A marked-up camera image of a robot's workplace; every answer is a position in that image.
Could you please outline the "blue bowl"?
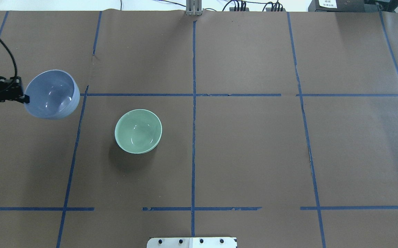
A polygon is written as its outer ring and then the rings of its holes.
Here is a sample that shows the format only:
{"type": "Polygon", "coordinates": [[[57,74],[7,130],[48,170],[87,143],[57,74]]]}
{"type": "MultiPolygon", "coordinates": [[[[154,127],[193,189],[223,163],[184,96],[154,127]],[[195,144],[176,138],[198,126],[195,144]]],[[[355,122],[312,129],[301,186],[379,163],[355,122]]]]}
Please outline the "blue bowl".
{"type": "Polygon", "coordinates": [[[37,75],[24,93],[29,96],[29,103],[25,103],[24,108],[41,119],[63,119],[76,110],[80,100],[75,79],[63,70],[49,70],[37,75]]]}

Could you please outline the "green bowl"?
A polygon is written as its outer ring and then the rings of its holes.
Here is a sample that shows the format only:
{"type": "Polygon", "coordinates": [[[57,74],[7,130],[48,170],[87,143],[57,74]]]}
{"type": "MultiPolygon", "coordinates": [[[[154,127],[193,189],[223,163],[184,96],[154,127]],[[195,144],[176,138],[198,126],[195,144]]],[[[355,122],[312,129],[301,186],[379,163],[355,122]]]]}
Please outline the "green bowl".
{"type": "Polygon", "coordinates": [[[145,154],[161,141],[163,126],[160,118],[146,109],[125,113],[115,125],[115,141],[123,151],[130,154],[145,154]]]}

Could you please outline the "black power strip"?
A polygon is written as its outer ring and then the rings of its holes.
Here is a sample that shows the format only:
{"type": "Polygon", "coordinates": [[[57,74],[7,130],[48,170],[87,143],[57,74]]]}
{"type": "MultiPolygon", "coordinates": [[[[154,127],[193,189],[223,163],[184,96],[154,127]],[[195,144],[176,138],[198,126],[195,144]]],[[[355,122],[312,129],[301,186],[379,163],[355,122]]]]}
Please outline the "black power strip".
{"type": "Polygon", "coordinates": [[[227,3],[222,7],[222,11],[285,12],[286,10],[279,0],[267,0],[266,2],[228,0],[227,3]]]}

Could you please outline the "black box with label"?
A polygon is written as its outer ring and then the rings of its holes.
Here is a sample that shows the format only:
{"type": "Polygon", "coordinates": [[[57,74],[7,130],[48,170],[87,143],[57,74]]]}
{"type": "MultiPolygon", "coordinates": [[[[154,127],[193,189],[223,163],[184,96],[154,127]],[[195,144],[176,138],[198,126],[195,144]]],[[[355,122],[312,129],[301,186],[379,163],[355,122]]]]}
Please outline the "black box with label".
{"type": "Polygon", "coordinates": [[[308,12],[379,12],[380,8],[368,0],[312,0],[308,12]]]}

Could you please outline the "aluminium frame post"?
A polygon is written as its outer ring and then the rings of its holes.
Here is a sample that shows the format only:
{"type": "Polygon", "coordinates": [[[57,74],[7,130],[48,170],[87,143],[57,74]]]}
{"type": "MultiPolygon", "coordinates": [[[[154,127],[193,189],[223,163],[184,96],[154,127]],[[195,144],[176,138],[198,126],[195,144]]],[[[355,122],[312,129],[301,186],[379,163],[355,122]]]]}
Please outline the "aluminium frame post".
{"type": "Polygon", "coordinates": [[[186,0],[186,15],[201,16],[203,14],[202,0],[186,0]]]}

